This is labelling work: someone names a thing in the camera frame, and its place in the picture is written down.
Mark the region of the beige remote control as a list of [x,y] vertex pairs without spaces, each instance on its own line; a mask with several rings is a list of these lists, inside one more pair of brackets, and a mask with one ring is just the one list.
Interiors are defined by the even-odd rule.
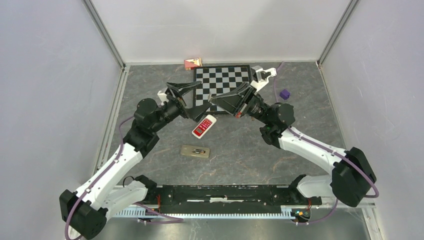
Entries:
[[182,145],[180,154],[189,157],[208,158],[211,150],[207,147]]

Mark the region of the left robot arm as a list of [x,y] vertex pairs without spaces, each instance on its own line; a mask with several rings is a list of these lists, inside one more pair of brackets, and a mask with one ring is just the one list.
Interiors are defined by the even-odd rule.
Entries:
[[157,190],[139,180],[114,191],[126,173],[143,160],[159,141],[158,131],[177,117],[198,122],[210,108],[210,103],[188,108],[183,96],[202,82],[166,83],[158,92],[161,104],[144,98],[137,104],[131,128],[120,135],[120,145],[109,160],[84,184],[74,191],[65,190],[59,197],[61,217],[65,222],[67,240],[96,237],[118,212],[143,201],[153,203]]

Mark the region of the red white remote control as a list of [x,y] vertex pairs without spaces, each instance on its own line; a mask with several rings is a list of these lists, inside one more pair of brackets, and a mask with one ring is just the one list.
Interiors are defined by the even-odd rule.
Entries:
[[208,114],[203,118],[203,120],[200,121],[200,123],[197,124],[191,133],[197,139],[201,139],[216,122],[217,119],[214,116]]

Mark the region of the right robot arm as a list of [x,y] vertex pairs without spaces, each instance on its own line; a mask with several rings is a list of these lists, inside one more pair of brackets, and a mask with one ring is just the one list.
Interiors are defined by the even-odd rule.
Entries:
[[349,207],[357,207],[364,198],[380,196],[377,177],[364,152],[352,147],[349,150],[314,139],[293,126],[294,107],[287,103],[267,104],[248,83],[208,101],[241,118],[248,115],[261,123],[263,140],[278,149],[301,156],[323,169],[320,176],[300,175],[291,183],[289,199],[302,204],[308,198],[336,198]]

